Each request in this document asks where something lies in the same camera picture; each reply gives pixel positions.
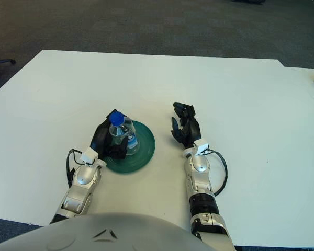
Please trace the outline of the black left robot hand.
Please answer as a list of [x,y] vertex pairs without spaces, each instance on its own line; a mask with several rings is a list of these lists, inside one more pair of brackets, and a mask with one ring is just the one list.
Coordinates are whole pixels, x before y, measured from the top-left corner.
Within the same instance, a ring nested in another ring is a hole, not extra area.
[[104,160],[107,157],[112,159],[124,159],[127,155],[128,137],[124,137],[119,143],[113,143],[113,137],[109,132],[110,121],[106,116],[106,120],[101,123],[92,137],[90,148],[98,153],[98,159]]

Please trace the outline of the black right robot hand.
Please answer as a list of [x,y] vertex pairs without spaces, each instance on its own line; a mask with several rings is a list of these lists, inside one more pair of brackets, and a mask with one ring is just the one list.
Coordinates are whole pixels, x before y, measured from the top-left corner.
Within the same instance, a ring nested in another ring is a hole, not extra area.
[[179,128],[177,120],[172,117],[171,134],[178,143],[184,146],[185,149],[191,148],[195,141],[201,139],[200,127],[195,118],[196,113],[194,106],[174,102],[173,107],[175,113],[180,118],[180,125],[182,128]]

